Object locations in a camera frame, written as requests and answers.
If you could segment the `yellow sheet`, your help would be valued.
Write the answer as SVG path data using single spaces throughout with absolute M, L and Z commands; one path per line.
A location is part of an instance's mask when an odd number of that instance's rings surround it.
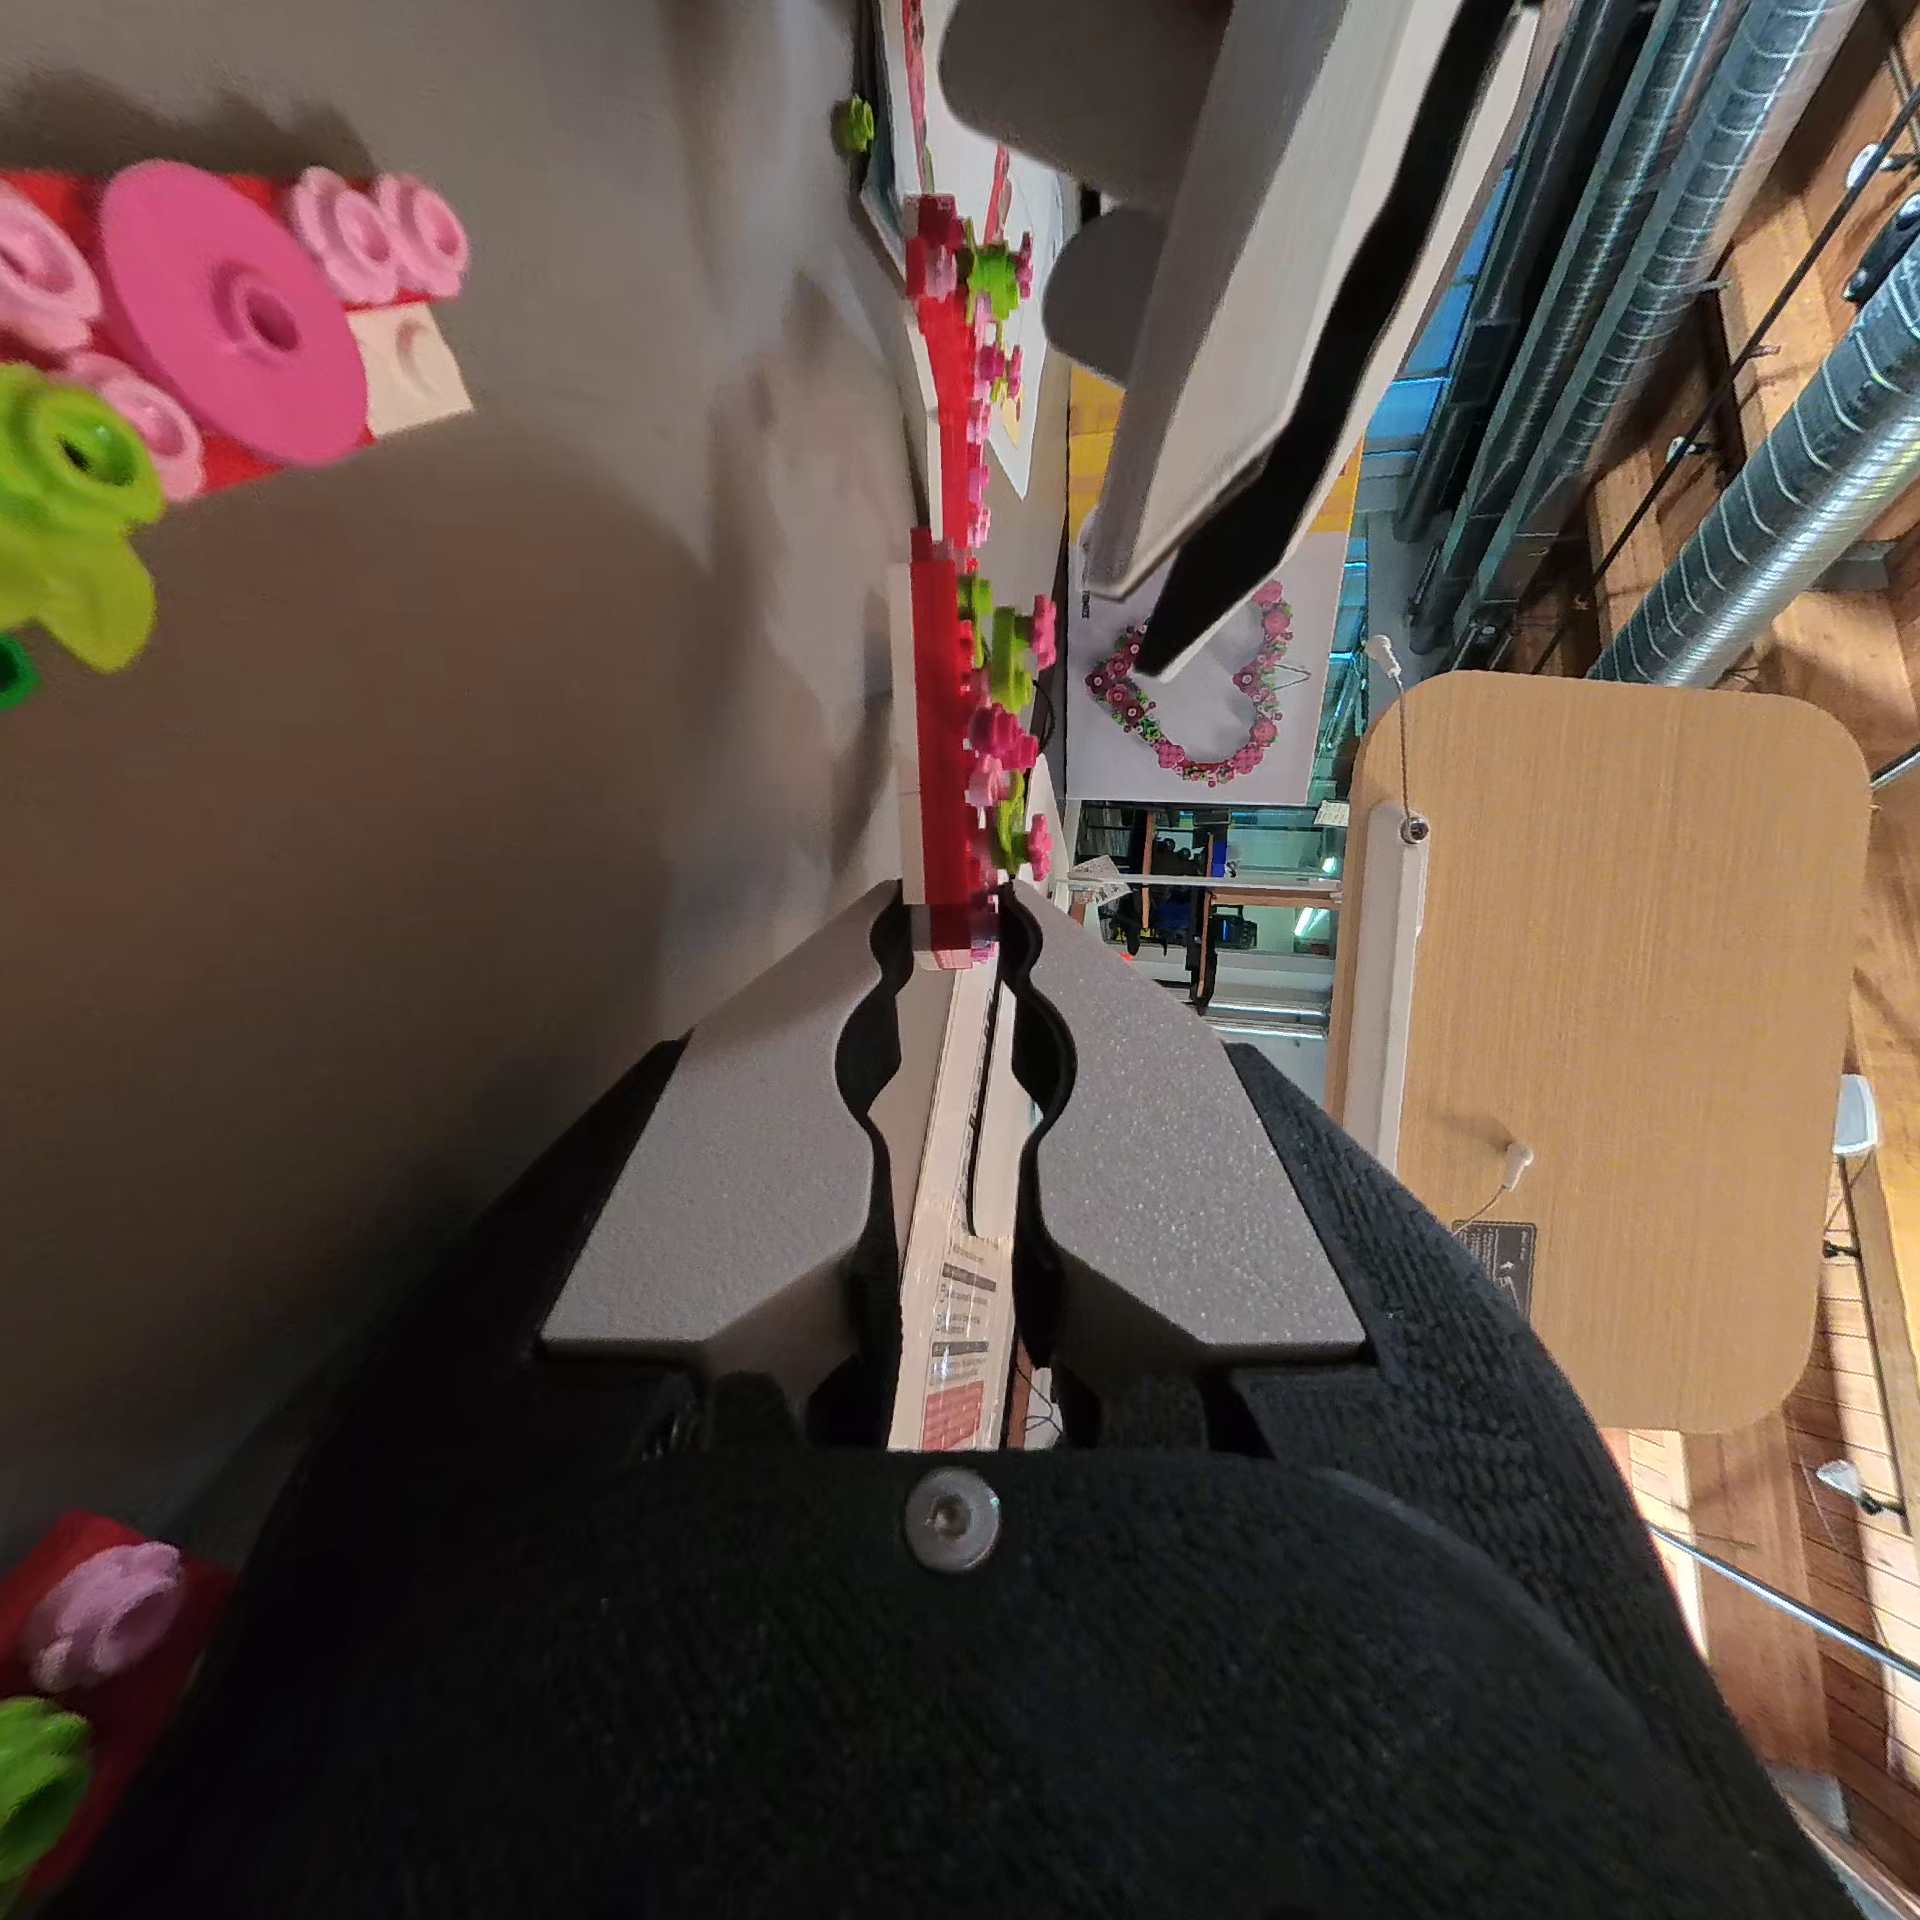
M 1097 369 L 1066 369 L 1066 539 L 1084 533 L 1108 454 L 1113 454 L 1122 387 Z M 1307 533 L 1349 533 L 1355 522 L 1360 447 L 1342 457 L 1334 491 L 1321 501 Z

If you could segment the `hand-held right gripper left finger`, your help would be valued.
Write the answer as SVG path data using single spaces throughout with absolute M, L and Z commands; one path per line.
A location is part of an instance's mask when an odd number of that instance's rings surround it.
M 768 1372 L 801 1411 L 897 1379 L 897 1211 L 872 1098 L 897 1079 L 905 884 L 849 896 L 715 1004 L 601 1202 L 541 1343 Z

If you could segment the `short red lego segment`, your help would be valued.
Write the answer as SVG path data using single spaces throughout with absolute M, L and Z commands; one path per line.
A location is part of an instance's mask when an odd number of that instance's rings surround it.
M 233 1573 L 71 1507 L 0 1581 L 0 1894 L 60 1888 L 172 1730 Z

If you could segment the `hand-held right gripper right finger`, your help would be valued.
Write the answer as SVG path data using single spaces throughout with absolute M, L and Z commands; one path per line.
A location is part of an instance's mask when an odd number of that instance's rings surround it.
M 1016 1173 L 1016 1326 L 1097 1402 L 1142 1379 L 1321 1368 L 1368 1326 L 1227 1046 L 1066 921 L 997 890 L 1007 1069 L 1038 1123 Z

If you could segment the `light wooden table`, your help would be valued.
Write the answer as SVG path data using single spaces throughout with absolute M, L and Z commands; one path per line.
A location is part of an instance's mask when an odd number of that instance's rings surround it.
M 1777 694 L 1454 667 L 1360 734 L 1324 1108 L 1443 1228 L 1530 1228 L 1599 1426 L 1739 1434 L 1809 1368 L 1869 816 Z

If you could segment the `long red lego flower segment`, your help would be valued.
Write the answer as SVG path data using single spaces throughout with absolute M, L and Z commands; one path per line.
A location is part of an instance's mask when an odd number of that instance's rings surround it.
M 42 689 L 31 631 L 93 674 L 140 656 L 167 513 L 470 418 L 462 283 L 462 220 L 405 170 L 8 170 L 0 702 Z

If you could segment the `red lego heart frame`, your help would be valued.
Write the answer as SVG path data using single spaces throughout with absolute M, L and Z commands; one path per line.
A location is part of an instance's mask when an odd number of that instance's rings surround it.
M 926 402 L 926 519 L 905 562 L 897 807 L 913 958 L 964 973 L 997 952 L 1003 878 L 1046 878 L 1057 821 L 1038 807 L 1038 674 L 1057 604 L 1003 604 L 987 581 L 992 423 L 1024 402 L 1007 319 L 1032 293 L 1032 241 L 983 241 L 952 196 L 905 205 L 905 319 Z

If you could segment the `white cardboard box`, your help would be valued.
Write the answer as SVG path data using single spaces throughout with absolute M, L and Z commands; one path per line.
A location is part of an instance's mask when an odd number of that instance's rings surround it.
M 1003 1450 L 1016 1426 L 1016 1200 L 1032 1098 L 997 963 L 947 980 L 913 1202 L 897 1268 L 886 1450 Z

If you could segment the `silver spiral ventilation duct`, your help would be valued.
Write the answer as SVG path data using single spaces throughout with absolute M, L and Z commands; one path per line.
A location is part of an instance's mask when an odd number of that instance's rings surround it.
M 1920 265 L 1901 254 L 1590 682 L 1713 689 L 1920 467 Z
M 1466 652 L 1523 609 L 1853 12 L 1853 0 L 1654 5 L 1435 552 L 1420 652 Z

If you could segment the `flower heart picture sheet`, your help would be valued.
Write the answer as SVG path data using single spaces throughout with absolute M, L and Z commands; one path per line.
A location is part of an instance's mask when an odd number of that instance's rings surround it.
M 1065 781 L 1080 807 L 1304 807 L 1355 674 L 1349 533 L 1307 533 L 1176 674 L 1142 674 L 1167 562 L 1128 596 L 1066 544 Z

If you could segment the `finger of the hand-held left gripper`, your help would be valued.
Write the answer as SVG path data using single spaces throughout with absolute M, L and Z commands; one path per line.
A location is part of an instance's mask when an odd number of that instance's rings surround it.
M 1544 5 L 952 5 L 958 121 L 1108 200 L 1046 338 L 1122 387 L 1084 587 L 1167 682 L 1304 544 L 1466 241 Z

